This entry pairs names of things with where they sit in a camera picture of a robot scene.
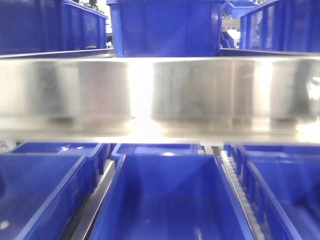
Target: stainless steel bar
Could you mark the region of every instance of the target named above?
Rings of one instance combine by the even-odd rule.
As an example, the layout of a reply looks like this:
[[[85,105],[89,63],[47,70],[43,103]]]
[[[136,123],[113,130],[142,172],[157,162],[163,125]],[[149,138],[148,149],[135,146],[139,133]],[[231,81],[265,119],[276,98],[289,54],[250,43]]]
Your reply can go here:
[[[320,142],[318,56],[3,59],[0,86],[6,139]]]
[[[72,50],[72,51],[50,51],[20,54],[0,55],[0,59],[52,59],[52,58],[113,58],[113,48]]]
[[[206,155],[213,155],[214,154],[214,151],[212,149],[212,146],[204,146],[204,151],[205,151],[205,154]]]

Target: plastic bin rim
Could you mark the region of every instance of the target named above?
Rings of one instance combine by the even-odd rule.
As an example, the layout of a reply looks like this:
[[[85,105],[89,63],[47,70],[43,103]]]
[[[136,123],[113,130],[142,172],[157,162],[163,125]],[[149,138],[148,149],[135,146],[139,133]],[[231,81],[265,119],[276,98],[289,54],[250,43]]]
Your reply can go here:
[[[248,9],[247,11],[242,12],[241,14],[239,14],[238,17],[239,18],[244,17],[245,15],[247,15],[247,14],[249,14],[251,12],[254,12],[256,10],[260,10],[263,7],[267,6],[267,5],[270,5],[270,4],[273,4],[275,2],[279,2],[279,1],[281,1],[281,0],[268,0],[268,1],[265,1],[264,3],[261,3],[261,4],[257,5],[257,6],[254,6],[254,7],[250,8],[250,9]]]
[[[107,5],[111,4],[144,4],[144,3],[158,3],[158,2],[164,2],[164,3],[174,3],[174,2],[220,2],[225,3],[226,0],[106,0]]]
[[[17,149],[19,149],[20,146],[23,146],[24,144],[95,144],[96,146],[93,149],[93,153],[94,154],[65,154],[67,156],[81,156],[84,155],[86,157],[92,158],[92,157],[96,157],[99,153],[99,151],[103,148],[104,143],[99,143],[99,142],[67,142],[67,141],[24,141],[23,143],[19,144],[18,146],[16,146],[15,148],[13,148],[10,153],[13,153],[14,151],[16,151]],[[22,153],[22,152],[17,152],[15,154],[42,154],[42,155],[50,155],[50,154],[57,154],[54,152],[27,152],[27,153]]]
[[[258,163],[262,162],[262,163],[267,163],[267,164],[272,163],[270,161],[263,161],[263,160],[256,161],[256,162],[258,162]],[[290,218],[286,214],[285,210],[280,205],[279,201],[277,200],[276,196],[272,192],[271,188],[268,186],[267,182],[265,181],[265,179],[263,178],[263,176],[259,172],[258,168],[255,165],[255,161],[248,160],[247,166],[248,166],[249,170],[253,173],[253,177],[262,186],[261,191],[263,191],[264,194],[266,194],[268,196],[268,198],[270,199],[270,201],[273,205],[272,206],[273,211],[275,210],[276,215],[278,215],[280,217],[279,220],[281,221],[281,223],[285,227],[285,230],[288,233],[290,233],[290,235],[293,236],[293,238],[295,240],[303,240],[301,238],[300,234],[298,233],[297,229],[295,228],[295,226],[291,222]]]
[[[96,14],[96,15],[99,15],[100,17],[102,18],[105,18],[105,19],[109,19],[108,16],[104,15],[102,12],[99,12],[97,10],[94,10],[93,8],[90,8],[88,6],[85,6],[85,5],[82,5],[80,3],[77,3],[75,1],[70,1],[70,0],[64,0],[64,5],[70,5],[70,6],[74,6],[76,8],[79,8],[79,9],[83,9],[87,12],[90,12],[90,13],[93,13],[93,14]]]
[[[254,143],[244,143],[244,144],[235,144],[234,147],[239,149],[239,151],[245,155],[246,157],[248,158],[254,158],[256,157],[255,155],[252,155],[250,154],[247,149],[246,149],[246,146],[254,146],[255,144]],[[257,144],[257,146],[277,146],[277,147],[320,147],[319,145],[308,145],[308,144],[278,144],[278,145],[275,145],[275,144]],[[312,155],[305,155],[305,154],[298,154],[298,155],[301,155],[302,157],[304,157],[305,159],[317,159],[318,158],[318,155],[319,154],[312,154]],[[275,158],[274,156],[264,156],[265,158]],[[277,157],[278,159],[288,159],[288,160],[291,160],[291,159],[295,159],[294,157],[288,155],[288,156],[278,156]]]
[[[235,6],[234,2],[237,2],[237,3],[250,2],[255,5],[253,5],[253,6]],[[257,4],[255,2],[253,2],[252,0],[230,0],[230,1],[226,1],[225,4],[230,5],[230,7],[233,9],[249,9],[249,8],[251,9],[251,8],[255,8],[257,6]]]
[[[118,160],[120,160],[120,158],[122,157],[122,156],[125,156],[125,155],[136,155],[136,156],[150,156],[150,154],[145,154],[145,153],[140,153],[140,154],[127,154],[127,153],[119,153],[118,152],[118,150],[120,149],[120,147],[121,147],[121,145],[122,144],[132,144],[132,145],[136,145],[135,143],[117,143],[116,145],[115,145],[115,147],[114,147],[114,149],[112,150],[112,152],[111,152],[111,156],[112,156],[112,158],[114,158],[114,159],[118,159]],[[144,145],[144,144],[146,144],[146,145],[153,145],[153,144],[157,144],[157,143],[139,143],[139,144],[142,144],[142,145]],[[191,147],[196,147],[196,149],[197,150],[200,150],[201,149],[201,145],[200,145],[200,143],[164,143],[164,144],[172,144],[172,145],[174,145],[174,144],[177,144],[177,145],[190,145]]]
[[[1,155],[12,156],[12,153],[1,153]],[[14,156],[25,156],[24,153],[15,153]],[[48,206],[53,204],[53,200],[55,196],[59,195],[62,189],[71,181],[71,178],[76,171],[86,162],[87,157],[85,155],[57,155],[57,154],[43,154],[43,153],[30,153],[28,156],[50,156],[55,158],[75,158],[78,157],[77,161],[73,164],[70,170],[66,173],[63,179],[59,182],[59,184],[54,188],[54,190],[50,193],[50,195],[45,199],[45,201],[41,204],[39,209],[33,214],[27,224],[23,227],[23,229],[19,232],[15,239],[27,239],[29,235],[34,231],[37,226],[37,220],[43,216],[46,211],[50,211],[51,208]]]

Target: metal shelf rail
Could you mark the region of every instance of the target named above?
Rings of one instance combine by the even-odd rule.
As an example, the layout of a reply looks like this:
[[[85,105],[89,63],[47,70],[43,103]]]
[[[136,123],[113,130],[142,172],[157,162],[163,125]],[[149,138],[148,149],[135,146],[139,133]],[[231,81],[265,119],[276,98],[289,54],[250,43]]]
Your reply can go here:
[[[320,57],[1,59],[3,139],[320,142]]]

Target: blue plastic crate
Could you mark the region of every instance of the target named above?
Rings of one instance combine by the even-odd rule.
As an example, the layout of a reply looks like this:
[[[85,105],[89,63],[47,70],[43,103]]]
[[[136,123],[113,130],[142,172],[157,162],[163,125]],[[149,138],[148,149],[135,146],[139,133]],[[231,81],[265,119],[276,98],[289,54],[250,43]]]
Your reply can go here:
[[[217,56],[223,0],[107,0],[117,57]]]
[[[86,155],[85,185],[88,193],[93,193],[98,185],[100,176],[104,173],[104,166],[109,153],[106,143],[84,142],[24,142],[14,148],[12,153],[56,153],[59,155]]]
[[[0,54],[104,49],[107,16],[71,0],[0,0]]]
[[[320,52],[318,0],[268,0],[241,17],[240,47]]]
[[[0,239],[56,240],[87,196],[85,156],[0,155]]]
[[[267,0],[242,13],[240,48],[253,50],[283,50],[285,2]]]
[[[320,158],[248,161],[250,197],[267,239],[320,239]]]
[[[245,144],[233,146],[233,157],[236,163],[236,174],[248,193],[249,168],[247,161],[270,160],[285,161],[288,158],[300,159],[305,157],[319,156],[320,145],[261,145]]]
[[[127,154],[141,155],[198,155],[200,144],[136,144],[119,143],[111,153],[111,158],[118,165],[120,158]]]
[[[90,240],[253,240],[214,156],[124,156]]]
[[[239,19],[240,16],[245,13],[246,11],[250,10],[252,7],[257,6],[256,3],[253,1],[247,0],[233,0],[233,1],[227,1],[224,5],[224,11],[231,15],[233,19]]]
[[[320,52],[320,1],[282,0],[285,2],[283,50]]]

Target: blue storage bin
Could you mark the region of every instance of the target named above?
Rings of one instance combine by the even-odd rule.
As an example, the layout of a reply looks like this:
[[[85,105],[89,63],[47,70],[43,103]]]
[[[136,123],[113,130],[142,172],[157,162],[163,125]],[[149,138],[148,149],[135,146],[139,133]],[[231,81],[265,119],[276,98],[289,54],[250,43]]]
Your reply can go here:
[[[87,196],[85,156],[0,155],[0,239],[56,240]]]
[[[239,19],[240,16],[250,10],[252,7],[257,6],[256,3],[253,1],[247,0],[247,1],[239,1],[239,0],[233,0],[233,1],[227,1],[223,7],[224,11],[231,15],[233,19]]]
[[[217,56],[223,0],[107,0],[117,57]]]
[[[126,155],[90,240],[253,240],[219,158]]]
[[[111,153],[111,158],[118,165],[120,158],[127,154],[141,155],[198,155],[200,144],[135,144],[119,143]]]
[[[253,50],[283,50],[285,2],[267,0],[242,13],[240,48]]]
[[[56,153],[59,155],[86,155],[85,185],[88,193],[93,193],[100,176],[104,173],[104,165],[109,153],[106,143],[83,142],[24,142],[14,148],[11,153]]]
[[[267,239],[320,239],[320,158],[248,161],[252,209]]]
[[[234,146],[236,174],[248,193],[249,169],[247,161],[270,160],[285,161],[288,158],[320,157],[320,146],[310,145],[257,145],[245,144]]]
[[[71,0],[0,0],[0,54],[103,49],[107,16]]]
[[[291,52],[320,52],[320,1],[285,1],[283,50]]]
[[[268,0],[241,17],[240,47],[320,52],[318,0]]]

